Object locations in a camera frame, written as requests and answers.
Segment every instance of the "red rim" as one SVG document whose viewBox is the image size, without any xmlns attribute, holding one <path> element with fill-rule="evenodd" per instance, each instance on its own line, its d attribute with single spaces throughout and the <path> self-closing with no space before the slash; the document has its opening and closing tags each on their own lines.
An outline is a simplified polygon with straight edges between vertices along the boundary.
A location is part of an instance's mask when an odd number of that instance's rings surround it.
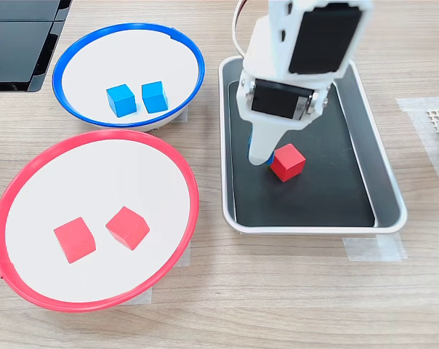
<svg viewBox="0 0 439 349">
<path fill-rule="evenodd" d="M 180 169 L 182 175 L 185 178 L 185 182 L 188 185 L 189 197 L 190 197 L 190 211 L 188 223 L 184 232 L 184 236 L 176 251 L 168 259 L 168 261 L 149 279 L 145 280 L 139 286 L 135 287 L 131 291 L 124 292 L 115 297 L 107 298 L 105 300 L 98 300 L 94 302 L 63 302 L 60 300 L 53 300 L 35 292 L 32 288 L 25 284 L 25 282 L 17 274 L 15 267 L 11 263 L 7 251 L 7 245 L 5 241 L 5 227 L 9 210 L 16 195 L 20 189 L 27 183 L 27 181 L 42 168 L 45 164 L 51 160 L 57 158 L 61 154 L 77 148 L 81 145 L 96 142 L 98 140 L 131 140 L 139 143 L 149 145 L 158 151 L 168 156 Z M 40 307 L 50 310 L 65 311 L 70 313 L 78 313 L 84 311 L 99 310 L 109 308 L 114 305 L 126 302 L 133 297 L 141 294 L 145 290 L 156 284 L 168 271 L 176 264 L 182 253 L 187 248 L 190 238 L 196 227 L 199 210 L 199 197 L 198 187 L 196 179 L 193 175 L 192 169 L 189 164 L 182 157 L 182 155 L 170 146 L 168 143 L 137 131 L 129 131 L 125 129 L 109 129 L 99 130 L 83 135 L 72 137 L 68 140 L 64 140 L 51 148 L 44 151 L 37 156 L 29 164 L 27 164 L 9 184 L 5 190 L 3 196 L 0 199 L 0 276 L 6 281 L 6 283 L 21 297 L 36 304 Z"/>
</svg>

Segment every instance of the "white tape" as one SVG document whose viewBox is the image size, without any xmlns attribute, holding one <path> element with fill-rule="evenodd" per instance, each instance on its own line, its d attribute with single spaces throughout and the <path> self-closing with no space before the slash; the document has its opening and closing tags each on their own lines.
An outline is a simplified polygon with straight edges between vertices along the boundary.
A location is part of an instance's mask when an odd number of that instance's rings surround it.
<svg viewBox="0 0 439 349">
<path fill-rule="evenodd" d="M 342 241 L 350 262 L 398 262 L 407 258 L 399 233 Z"/>
<path fill-rule="evenodd" d="M 431 163 L 439 177 L 439 134 L 430 118 L 430 112 L 439 109 L 439 97 L 401 98 L 397 102 L 402 111 L 407 112 L 430 157 Z"/>
<path fill-rule="evenodd" d="M 177 261 L 175 267 L 188 267 L 190 265 L 190 243 L 182 254 L 181 258 Z"/>
<path fill-rule="evenodd" d="M 152 288 L 149 288 L 144 293 L 124 302 L 122 305 L 139 305 L 139 304 L 150 304 L 152 303 Z"/>
<path fill-rule="evenodd" d="M 189 119 L 189 107 L 185 107 L 184 111 L 172 122 L 188 122 Z"/>
<path fill-rule="evenodd" d="M 177 261 L 175 267 L 188 267 L 190 265 L 190 243 L 185 249 L 181 258 Z M 122 305 L 140 305 L 152 303 L 152 287 L 138 296 L 124 302 Z"/>
</svg>

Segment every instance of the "blue cube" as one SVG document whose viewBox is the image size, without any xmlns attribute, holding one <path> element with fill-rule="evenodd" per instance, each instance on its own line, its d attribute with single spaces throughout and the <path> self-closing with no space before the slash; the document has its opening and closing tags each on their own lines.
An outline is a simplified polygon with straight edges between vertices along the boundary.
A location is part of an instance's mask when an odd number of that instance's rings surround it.
<svg viewBox="0 0 439 349">
<path fill-rule="evenodd" d="M 164 93 L 161 81 L 142 85 L 142 100 L 148 113 L 168 110 L 168 99 Z"/>
<path fill-rule="evenodd" d="M 106 90 L 106 94 L 108 95 L 111 110 L 117 117 L 121 118 L 137 111 L 135 96 L 126 84 L 111 87 Z"/>
</svg>

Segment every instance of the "red cube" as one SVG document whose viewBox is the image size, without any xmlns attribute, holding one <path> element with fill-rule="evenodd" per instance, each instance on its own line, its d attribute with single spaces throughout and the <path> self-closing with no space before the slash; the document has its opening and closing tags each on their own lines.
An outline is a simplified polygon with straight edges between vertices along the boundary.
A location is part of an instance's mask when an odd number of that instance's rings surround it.
<svg viewBox="0 0 439 349">
<path fill-rule="evenodd" d="M 146 221 L 125 206 L 107 223 L 106 228 L 116 240 L 132 251 L 150 231 Z"/>
<path fill-rule="evenodd" d="M 275 150 L 275 158 L 271 169 L 280 180 L 286 182 L 292 177 L 300 175 L 305 166 L 305 157 L 291 144 Z"/>
<path fill-rule="evenodd" d="M 69 263 L 95 251 L 94 236 L 82 217 L 56 228 L 54 232 Z"/>
</svg>

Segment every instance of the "blue rim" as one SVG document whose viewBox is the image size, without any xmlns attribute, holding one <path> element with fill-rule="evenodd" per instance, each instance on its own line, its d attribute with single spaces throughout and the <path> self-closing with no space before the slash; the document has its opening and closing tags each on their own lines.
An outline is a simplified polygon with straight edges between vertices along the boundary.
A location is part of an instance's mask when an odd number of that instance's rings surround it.
<svg viewBox="0 0 439 349">
<path fill-rule="evenodd" d="M 63 86 L 61 84 L 61 81 L 63 79 L 63 72 L 65 71 L 66 66 L 68 65 L 70 60 L 73 59 L 74 55 L 77 52 L 79 52 L 80 49 L 90 44 L 91 42 L 103 36 L 116 33 L 118 31 L 130 31 L 130 30 L 158 31 L 160 33 L 165 33 L 169 35 L 171 39 L 176 40 L 181 44 L 187 46 L 196 56 L 198 63 L 198 78 L 197 78 L 196 88 L 193 90 L 190 96 L 183 103 L 181 103 L 181 105 L 179 105 L 172 111 L 169 111 L 168 113 L 161 115 L 157 118 L 146 120 L 146 121 L 134 122 L 132 124 L 109 124 L 106 122 L 95 121 L 81 115 L 80 113 L 78 113 L 76 109 L 74 109 L 71 106 L 71 104 L 68 102 L 68 99 L 66 99 L 65 93 L 63 92 Z M 168 28 L 165 27 L 164 25 L 158 25 L 152 23 L 123 23 L 123 24 L 112 25 L 106 28 L 101 28 L 97 31 L 85 35 L 84 37 L 76 41 L 74 44 L 69 46 L 68 49 L 61 55 L 60 59 L 58 60 L 55 66 L 55 69 L 53 70 L 52 86 L 53 86 L 53 92 L 55 93 L 58 102 L 60 102 L 60 104 L 64 107 L 64 109 L 66 109 L 69 113 L 73 114 L 75 117 L 81 120 L 84 120 L 91 124 L 105 126 L 105 127 L 138 127 L 138 126 L 146 126 L 146 125 L 154 124 L 160 120 L 170 117 L 174 113 L 177 113 L 178 111 L 183 109 L 197 95 L 197 92 L 200 90 L 200 87 L 204 82 L 204 77 L 205 77 L 204 56 L 202 56 L 200 49 L 197 47 L 197 45 L 192 40 L 190 40 L 186 35 L 184 35 L 180 31 L 177 31 L 174 28 Z"/>
</svg>

